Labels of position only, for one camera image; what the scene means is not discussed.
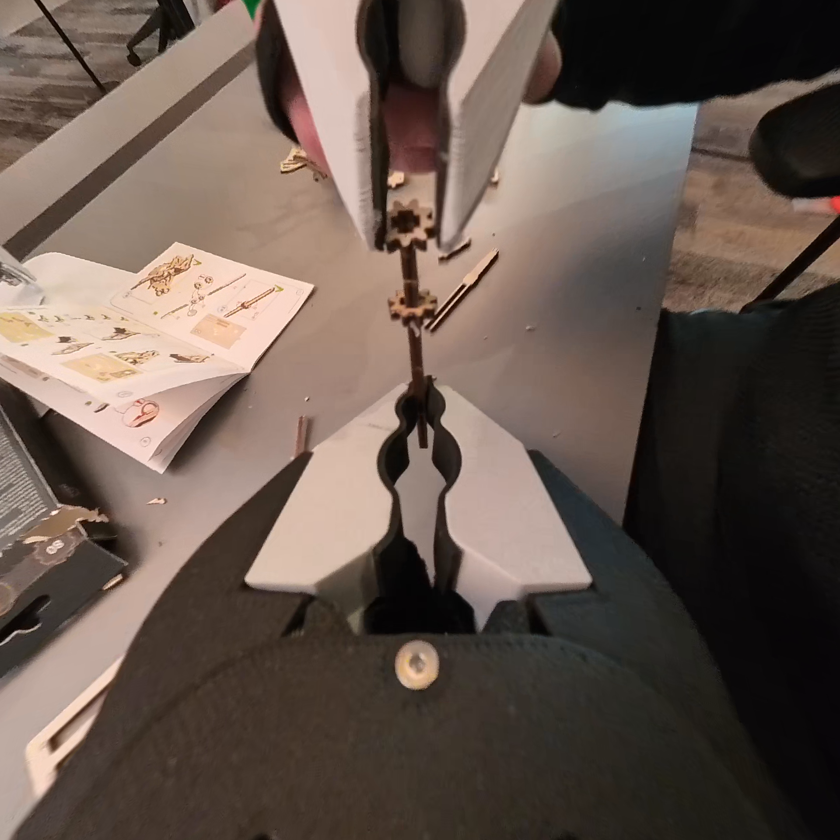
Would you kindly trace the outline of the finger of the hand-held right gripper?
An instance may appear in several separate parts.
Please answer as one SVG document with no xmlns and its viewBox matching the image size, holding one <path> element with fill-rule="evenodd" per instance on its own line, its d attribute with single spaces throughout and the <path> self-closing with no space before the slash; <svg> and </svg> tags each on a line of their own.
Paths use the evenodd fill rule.
<svg viewBox="0 0 840 840">
<path fill-rule="evenodd" d="M 369 249 L 383 250 L 392 155 L 384 101 L 396 2 L 273 2 L 331 179 Z"/>
<path fill-rule="evenodd" d="M 557 3 L 444 2 L 437 245 L 460 240 L 490 183 Z"/>
</svg>

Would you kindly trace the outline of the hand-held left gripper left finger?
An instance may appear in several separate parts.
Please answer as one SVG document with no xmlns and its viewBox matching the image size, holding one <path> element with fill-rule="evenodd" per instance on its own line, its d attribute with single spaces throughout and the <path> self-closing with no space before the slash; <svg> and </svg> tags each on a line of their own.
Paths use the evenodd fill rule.
<svg viewBox="0 0 840 840">
<path fill-rule="evenodd" d="M 377 599 L 431 592 L 396 490 L 416 420 L 406 399 L 399 384 L 312 450 L 245 575 L 250 588 L 314 596 L 353 629 Z"/>
</svg>

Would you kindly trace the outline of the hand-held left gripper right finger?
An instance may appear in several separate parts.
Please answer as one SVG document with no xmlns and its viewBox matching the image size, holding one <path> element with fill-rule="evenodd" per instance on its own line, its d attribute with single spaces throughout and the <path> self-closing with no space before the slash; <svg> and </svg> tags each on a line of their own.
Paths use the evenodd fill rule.
<svg viewBox="0 0 840 840">
<path fill-rule="evenodd" d="M 501 603 L 590 589 L 592 574 L 524 444 L 447 385 L 428 385 L 427 419 L 445 481 L 436 581 L 469 605 L 476 629 Z"/>
</svg>

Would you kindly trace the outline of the wooden axle with two gears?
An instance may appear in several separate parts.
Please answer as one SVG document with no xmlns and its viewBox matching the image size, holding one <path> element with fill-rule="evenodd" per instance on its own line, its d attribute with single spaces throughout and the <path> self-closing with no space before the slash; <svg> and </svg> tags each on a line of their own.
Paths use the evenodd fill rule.
<svg viewBox="0 0 840 840">
<path fill-rule="evenodd" d="M 438 300 L 419 286 L 417 252 L 425 251 L 436 235 L 434 210 L 417 199 L 394 201 L 387 211 L 385 249 L 398 253 L 401 261 L 402 290 L 388 299 L 392 320 L 402 323 L 408 341 L 411 383 L 409 394 L 416 408 L 416 435 L 420 448 L 428 447 L 427 376 L 424 369 L 422 329 L 435 315 Z"/>
</svg>

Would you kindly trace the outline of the person's right forearm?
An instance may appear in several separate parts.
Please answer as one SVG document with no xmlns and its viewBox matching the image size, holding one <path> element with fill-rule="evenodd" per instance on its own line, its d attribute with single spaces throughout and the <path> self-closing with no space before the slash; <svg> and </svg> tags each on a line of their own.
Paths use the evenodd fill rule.
<svg viewBox="0 0 840 840">
<path fill-rule="evenodd" d="M 551 98 L 596 111 L 735 97 L 839 67 L 838 1 L 567 1 Z"/>
</svg>

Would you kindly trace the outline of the flat wooden model piece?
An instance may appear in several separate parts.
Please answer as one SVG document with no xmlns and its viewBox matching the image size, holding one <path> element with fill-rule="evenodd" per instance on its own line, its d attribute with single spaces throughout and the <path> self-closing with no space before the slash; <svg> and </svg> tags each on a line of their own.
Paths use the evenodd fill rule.
<svg viewBox="0 0 840 840">
<path fill-rule="evenodd" d="M 329 179 L 329 174 L 318 163 L 312 160 L 305 150 L 298 146 L 293 146 L 290 149 L 287 156 L 281 161 L 279 169 L 283 175 L 304 170 L 309 171 L 315 182 Z"/>
</svg>

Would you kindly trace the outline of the office chair wheel base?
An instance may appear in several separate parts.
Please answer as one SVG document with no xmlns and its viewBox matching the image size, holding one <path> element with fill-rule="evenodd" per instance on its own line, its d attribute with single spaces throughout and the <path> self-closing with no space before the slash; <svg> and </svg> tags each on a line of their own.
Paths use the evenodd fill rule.
<svg viewBox="0 0 840 840">
<path fill-rule="evenodd" d="M 160 55 L 170 43 L 189 35 L 195 28 L 196 22 L 185 1 L 157 1 L 156 9 L 129 39 L 127 61 L 132 67 L 140 67 L 142 59 L 136 48 L 154 34 L 159 37 L 157 51 Z"/>
</svg>

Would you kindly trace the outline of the forked wooden strip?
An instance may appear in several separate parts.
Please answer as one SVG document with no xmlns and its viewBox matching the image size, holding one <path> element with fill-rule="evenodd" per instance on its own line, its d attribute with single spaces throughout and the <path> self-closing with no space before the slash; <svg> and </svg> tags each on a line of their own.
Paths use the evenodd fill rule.
<svg viewBox="0 0 840 840">
<path fill-rule="evenodd" d="M 500 255 L 498 248 L 494 248 L 479 263 L 465 276 L 456 289 L 444 300 L 439 306 L 435 315 L 424 325 L 424 329 L 428 332 L 434 332 L 440 324 L 445 321 L 451 312 L 458 306 L 458 304 L 465 298 L 474 286 L 487 274 L 487 272 L 497 263 Z"/>
</svg>

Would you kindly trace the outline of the assembly instruction booklet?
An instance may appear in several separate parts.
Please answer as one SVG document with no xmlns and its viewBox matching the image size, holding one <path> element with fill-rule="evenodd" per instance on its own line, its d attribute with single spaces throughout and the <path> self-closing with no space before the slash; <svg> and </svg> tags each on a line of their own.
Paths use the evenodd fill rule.
<svg viewBox="0 0 840 840">
<path fill-rule="evenodd" d="M 174 243 L 139 272 L 50 252 L 35 308 L 1 308 L 2 380 L 162 474 L 314 292 Z"/>
</svg>

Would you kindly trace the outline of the black tripod leg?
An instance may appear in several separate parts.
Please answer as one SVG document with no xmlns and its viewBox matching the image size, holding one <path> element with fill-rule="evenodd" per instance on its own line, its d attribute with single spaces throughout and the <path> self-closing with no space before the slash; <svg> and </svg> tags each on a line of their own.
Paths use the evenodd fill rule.
<svg viewBox="0 0 840 840">
<path fill-rule="evenodd" d="M 47 8 L 47 5 L 43 1 L 35 0 L 33 3 L 37 6 L 39 12 L 45 17 L 48 24 L 54 29 L 60 40 L 63 44 L 68 48 L 78 65 L 84 70 L 86 75 L 90 78 L 93 82 L 96 89 L 98 89 L 99 93 L 104 97 L 109 92 L 104 83 L 99 79 L 97 74 L 94 70 L 89 66 L 88 62 L 86 61 L 85 57 L 81 54 L 78 47 L 72 42 L 70 37 L 67 35 L 66 31 L 61 27 L 58 23 L 52 12 Z"/>
<path fill-rule="evenodd" d="M 756 307 L 779 297 L 795 280 L 801 277 L 811 266 L 830 249 L 839 239 L 839 216 L 826 226 L 803 251 L 785 267 L 782 272 L 761 290 L 761 292 L 740 310 L 750 312 Z"/>
</svg>

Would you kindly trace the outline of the black cardboard kit box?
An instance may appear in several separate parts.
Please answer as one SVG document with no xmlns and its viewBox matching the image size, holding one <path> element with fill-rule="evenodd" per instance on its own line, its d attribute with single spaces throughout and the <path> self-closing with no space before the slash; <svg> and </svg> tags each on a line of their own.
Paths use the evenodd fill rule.
<svg viewBox="0 0 840 840">
<path fill-rule="evenodd" d="M 129 572 L 116 532 L 27 405 L 2 403 L 1 675 Z"/>
</svg>

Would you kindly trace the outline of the white plastic container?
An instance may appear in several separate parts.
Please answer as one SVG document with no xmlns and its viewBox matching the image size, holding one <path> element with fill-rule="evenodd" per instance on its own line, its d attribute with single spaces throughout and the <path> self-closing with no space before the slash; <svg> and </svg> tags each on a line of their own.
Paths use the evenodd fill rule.
<svg viewBox="0 0 840 840">
<path fill-rule="evenodd" d="M 27 744 L 24 761 L 38 800 L 78 750 L 96 720 L 124 657 L 113 662 Z"/>
</svg>

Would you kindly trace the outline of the clear plastic bag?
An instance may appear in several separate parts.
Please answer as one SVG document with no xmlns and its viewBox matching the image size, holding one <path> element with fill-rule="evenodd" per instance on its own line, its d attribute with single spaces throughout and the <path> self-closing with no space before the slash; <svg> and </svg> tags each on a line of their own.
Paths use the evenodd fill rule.
<svg viewBox="0 0 840 840">
<path fill-rule="evenodd" d="M 1 247 L 1 308 L 35 308 L 44 299 L 44 290 L 35 276 Z"/>
</svg>

